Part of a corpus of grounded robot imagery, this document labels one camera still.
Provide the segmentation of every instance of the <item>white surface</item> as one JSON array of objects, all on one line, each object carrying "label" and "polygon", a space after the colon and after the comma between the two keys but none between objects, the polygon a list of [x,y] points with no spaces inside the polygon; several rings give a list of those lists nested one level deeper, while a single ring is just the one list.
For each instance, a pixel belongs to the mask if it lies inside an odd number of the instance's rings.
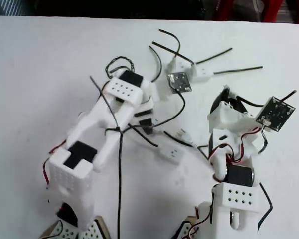
[{"label": "white surface", "polygon": [[[137,73],[148,79],[156,75],[148,45],[156,40],[176,47],[159,28],[176,34],[180,52],[193,60],[234,48],[201,65],[208,69],[264,65],[262,70],[215,76],[184,94],[187,104],[178,121],[197,142],[208,139],[206,116],[223,85],[259,104],[298,90],[288,100],[296,111],[279,133],[267,134],[269,145],[258,167],[274,205],[260,238],[299,239],[299,25],[43,17],[0,17],[0,239],[33,239],[55,221],[42,176],[47,152],[66,137],[77,115],[94,105],[98,92],[89,75],[105,83],[104,68],[111,59],[127,56]],[[157,51],[163,62],[170,62],[171,54]],[[161,88],[164,83],[157,81]],[[259,109],[248,110],[254,114]],[[122,171],[123,239],[170,238],[194,214],[194,205],[211,200],[215,184],[199,152],[188,150],[175,167],[132,131],[124,138]],[[117,155],[93,177],[96,213],[116,238]],[[268,208],[264,196],[260,206],[263,212]]]}]

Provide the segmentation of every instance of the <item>black wire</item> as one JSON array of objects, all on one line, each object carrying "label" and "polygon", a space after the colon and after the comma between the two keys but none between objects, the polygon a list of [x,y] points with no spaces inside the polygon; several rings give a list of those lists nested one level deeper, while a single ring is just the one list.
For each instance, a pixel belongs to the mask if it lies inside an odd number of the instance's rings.
[{"label": "black wire", "polygon": [[123,147],[123,133],[120,135],[120,146],[119,146],[119,202],[118,202],[118,220],[117,230],[118,239],[120,239],[120,220],[121,220],[121,197],[122,197],[122,147]]},{"label": "black wire", "polygon": [[250,105],[250,106],[254,106],[254,107],[262,107],[264,105],[258,105],[258,104],[255,104],[255,103],[252,103],[244,98],[242,98],[241,96],[237,96],[236,99],[242,101],[242,102],[245,102],[246,104]]},{"label": "black wire", "polygon": [[204,153],[204,151],[201,148],[205,148],[208,147],[208,145],[202,145],[202,146],[198,146],[197,149],[198,151],[208,160],[207,155]]},{"label": "black wire", "polygon": [[266,138],[266,136],[265,136],[265,134],[264,134],[264,129],[265,129],[265,127],[266,127],[266,126],[263,125],[263,126],[261,127],[261,130],[260,130],[260,133],[261,133],[261,135],[262,135],[262,137],[263,137],[263,139],[264,139],[264,145],[263,145],[262,149],[259,150],[258,154],[261,154],[262,152],[264,152],[264,150],[267,148],[267,145],[268,145],[268,140],[267,140],[267,138]]},{"label": "black wire", "polygon": [[[286,99],[288,99],[290,96],[292,96],[294,93],[296,93],[297,91],[296,90],[293,90],[291,91],[288,95],[286,95],[285,97],[283,97],[281,99],[281,101],[285,101]],[[263,107],[264,105],[258,105],[258,104],[255,104],[255,103],[252,103],[244,98],[242,98],[241,96],[237,96],[236,99],[242,101],[242,102],[245,102],[246,104],[250,105],[250,106],[255,106],[255,107]]]},{"label": "black wire", "polygon": [[54,237],[57,237],[57,236],[59,236],[59,235],[61,235],[61,233],[63,232],[63,222],[61,221],[61,220],[58,220],[58,223],[61,223],[61,230],[57,233],[57,234],[55,234],[55,235],[51,235],[51,236],[46,236],[46,237],[41,237],[41,238],[39,238],[39,239],[48,239],[48,238],[54,238]]},{"label": "black wire", "polygon": [[113,70],[109,71],[109,73],[113,73],[113,72],[116,72],[117,70],[120,70],[120,69],[127,69],[128,71],[130,71],[130,68],[128,68],[127,66],[118,66],[116,68],[114,68]]},{"label": "black wire", "polygon": [[218,56],[221,56],[221,55],[223,55],[223,54],[225,54],[225,53],[231,51],[232,49],[233,49],[233,48],[231,47],[231,48],[227,49],[226,51],[223,51],[223,52],[221,52],[221,53],[218,53],[217,55],[211,56],[211,57],[209,57],[209,58],[207,58],[207,59],[205,59],[205,60],[202,60],[202,61],[198,61],[198,62],[196,62],[196,65],[198,65],[198,64],[200,64],[200,63],[203,63],[203,62],[206,62],[206,61],[209,61],[209,60],[211,60],[211,59],[214,59],[214,58],[216,58],[216,57],[218,57]]},{"label": "black wire", "polygon": [[166,134],[167,137],[171,138],[172,140],[176,141],[177,143],[180,143],[182,145],[185,145],[187,147],[193,147],[192,145],[190,145],[189,143],[186,143],[184,141],[179,140],[178,138],[173,137],[172,135],[170,135],[168,132],[164,131],[164,134]]},{"label": "black wire", "polygon": [[283,97],[281,99],[281,101],[285,101],[286,99],[288,99],[290,96],[292,96],[294,93],[296,93],[297,91],[296,90],[293,90],[291,91],[288,95],[286,95],[285,97]]},{"label": "black wire", "polygon": [[158,75],[154,79],[152,79],[152,81],[151,81],[151,82],[155,82],[159,78],[159,76],[161,74],[162,64],[161,64],[161,59],[160,59],[158,53],[154,50],[154,48],[152,48],[151,46],[149,46],[149,48],[154,52],[154,54],[157,56],[158,61],[159,61],[159,72],[158,72]]},{"label": "black wire", "polygon": [[153,45],[155,45],[155,46],[160,47],[161,49],[163,49],[163,50],[165,50],[165,51],[168,51],[168,52],[170,52],[170,53],[176,54],[177,56],[179,56],[179,57],[183,58],[184,60],[190,62],[192,65],[195,64],[195,62],[193,62],[192,60],[190,60],[190,59],[187,58],[186,56],[183,56],[183,55],[181,55],[180,53],[177,53],[176,51],[173,51],[173,50],[171,50],[171,49],[169,49],[169,48],[167,48],[167,47],[165,47],[165,46],[163,46],[163,45],[160,45],[160,44],[158,44],[157,42],[154,42],[154,41],[152,41],[151,43],[152,43]]},{"label": "black wire", "polygon": [[114,58],[106,67],[105,67],[105,72],[106,72],[106,74],[107,74],[107,76],[111,79],[111,78],[113,78],[113,76],[112,75],[110,75],[110,73],[109,73],[109,67],[114,63],[114,62],[116,62],[117,60],[119,60],[119,59],[124,59],[124,60],[127,60],[129,63],[130,63],[130,65],[131,65],[131,71],[135,71],[134,70],[134,64],[133,64],[133,62],[129,59],[129,58],[127,58],[127,57],[125,57],[125,56],[118,56],[118,57],[116,57],[116,58]]},{"label": "black wire", "polygon": [[177,89],[175,89],[175,90],[176,90],[176,92],[178,93],[178,95],[181,97],[181,99],[183,100],[183,106],[182,106],[182,108],[180,109],[180,111],[179,111],[177,114],[175,114],[173,117],[171,117],[171,118],[169,118],[169,119],[167,119],[167,120],[165,120],[165,121],[163,121],[163,122],[161,122],[161,123],[153,124],[153,125],[151,125],[151,126],[148,126],[148,125],[132,125],[132,126],[126,128],[126,129],[123,131],[123,133],[125,133],[125,132],[128,131],[128,130],[130,130],[131,128],[155,128],[155,127],[161,126],[161,125],[163,125],[163,124],[165,124],[165,123],[167,123],[167,122],[170,122],[171,120],[173,120],[173,119],[175,119],[177,116],[179,116],[180,113],[182,113],[182,111],[183,111],[184,108],[185,108],[186,101],[185,101],[184,97],[182,96],[182,94],[179,92],[179,90],[177,90]]},{"label": "black wire", "polygon": [[263,184],[262,184],[262,183],[259,183],[259,186],[261,187],[261,189],[262,189],[263,192],[264,192],[264,195],[265,195],[266,198],[267,198],[267,201],[268,201],[268,203],[269,203],[269,209],[266,211],[266,213],[263,215],[263,217],[259,220],[259,222],[258,222],[258,230],[259,230],[261,224],[262,224],[262,223],[264,222],[264,220],[266,219],[266,217],[267,217],[267,216],[269,215],[269,213],[273,210],[273,204],[271,203],[271,200],[270,200],[270,198],[269,198],[269,196],[268,196],[266,190],[264,189]]},{"label": "black wire", "polygon": [[154,147],[158,147],[158,144],[153,143],[152,141],[150,141],[144,134],[142,134],[138,129],[133,128],[133,130],[139,135],[141,136],[143,139],[146,140],[146,142],[148,142],[149,144],[153,145]]},{"label": "black wire", "polygon": [[119,124],[118,124],[118,122],[117,122],[117,120],[116,120],[116,117],[115,117],[115,115],[114,115],[114,113],[113,113],[113,110],[111,109],[110,104],[109,104],[109,102],[107,101],[107,99],[105,98],[105,96],[104,96],[104,94],[103,94],[101,88],[98,86],[98,84],[96,84],[96,82],[94,81],[94,79],[92,78],[92,76],[90,76],[90,79],[91,79],[91,81],[93,82],[93,84],[96,86],[96,88],[98,88],[98,90],[100,91],[100,94],[101,94],[101,96],[103,97],[105,103],[106,103],[107,106],[109,107],[109,110],[110,110],[110,112],[111,112],[111,114],[112,114],[112,116],[113,116],[113,118],[114,118],[116,127],[119,127]]},{"label": "black wire", "polygon": [[256,66],[256,67],[250,67],[250,68],[244,68],[244,69],[237,69],[237,70],[227,70],[227,71],[218,71],[214,72],[214,75],[224,74],[224,73],[230,73],[230,72],[241,72],[241,71],[250,71],[250,70],[257,70],[261,69],[263,66]]},{"label": "black wire", "polygon": [[167,34],[167,35],[170,35],[170,36],[172,36],[172,37],[174,37],[174,38],[176,39],[176,41],[178,42],[177,53],[179,53],[179,50],[180,50],[180,41],[179,41],[179,39],[177,38],[177,36],[175,36],[173,33],[170,33],[170,32],[168,32],[168,31],[165,31],[165,30],[162,30],[162,29],[159,29],[159,31],[162,32],[162,33],[165,33],[165,34]]}]

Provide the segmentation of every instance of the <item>white plastic housing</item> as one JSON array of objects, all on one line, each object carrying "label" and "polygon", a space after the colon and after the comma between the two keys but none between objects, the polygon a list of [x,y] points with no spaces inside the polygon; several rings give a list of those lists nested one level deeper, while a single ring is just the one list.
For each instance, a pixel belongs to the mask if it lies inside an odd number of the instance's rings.
[{"label": "white plastic housing", "polygon": [[[116,97],[124,100],[120,108],[115,112],[119,127],[124,129],[141,104],[142,90],[137,86],[114,77],[106,85],[104,95],[110,105],[115,103]],[[116,128],[113,116],[102,97],[99,98],[87,115],[81,117],[77,125],[73,128],[66,140],[66,148],[71,147],[80,139],[83,132],[94,126],[103,128],[104,130],[106,128]],[[118,132],[108,131],[106,133],[105,143],[93,161],[95,171],[100,171],[103,168],[104,163],[114,151],[114,148],[118,146],[119,139],[120,133]]]},{"label": "white plastic housing", "polygon": [[214,128],[239,132],[260,127],[260,124],[256,123],[251,114],[248,112],[241,113],[225,101],[221,101],[218,107],[207,116],[207,119],[210,133]]},{"label": "white plastic housing", "polygon": [[78,227],[87,230],[94,219],[94,200],[91,188],[93,165],[81,160],[71,169],[64,162],[71,155],[58,148],[49,159],[51,196],[71,206],[78,218]]},{"label": "white plastic housing", "polygon": [[196,64],[192,65],[191,68],[187,68],[188,78],[190,82],[207,82],[209,81],[214,73],[204,68],[197,67]]},{"label": "white plastic housing", "polygon": [[[212,223],[208,219],[198,230],[198,239],[255,239],[258,237],[259,188],[220,183],[213,188]],[[210,203],[199,205],[199,217],[205,218]]]}]

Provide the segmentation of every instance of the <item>small circuit board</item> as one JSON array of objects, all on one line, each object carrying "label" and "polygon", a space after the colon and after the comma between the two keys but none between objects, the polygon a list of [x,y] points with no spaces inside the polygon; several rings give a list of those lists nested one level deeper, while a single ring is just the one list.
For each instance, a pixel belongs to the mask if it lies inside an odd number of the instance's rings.
[{"label": "small circuit board", "polygon": [[186,72],[170,73],[167,75],[170,85],[179,92],[190,92],[192,91]]},{"label": "small circuit board", "polygon": [[288,120],[295,108],[287,103],[271,97],[256,117],[256,122],[278,132]]}]

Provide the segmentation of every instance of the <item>white connector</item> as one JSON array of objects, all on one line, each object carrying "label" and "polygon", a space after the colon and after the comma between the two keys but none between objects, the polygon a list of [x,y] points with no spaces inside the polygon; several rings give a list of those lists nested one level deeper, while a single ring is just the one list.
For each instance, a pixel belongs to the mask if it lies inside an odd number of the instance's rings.
[{"label": "white connector", "polygon": [[173,164],[179,165],[183,159],[184,152],[174,145],[162,143],[159,145],[159,153],[161,156]]},{"label": "white connector", "polygon": [[192,137],[189,135],[189,133],[187,133],[185,130],[183,130],[182,128],[180,129],[179,132],[177,132],[177,138],[180,139],[181,141],[190,144],[191,146],[193,146],[194,148],[198,147],[198,144],[194,142],[194,140],[192,139]]}]

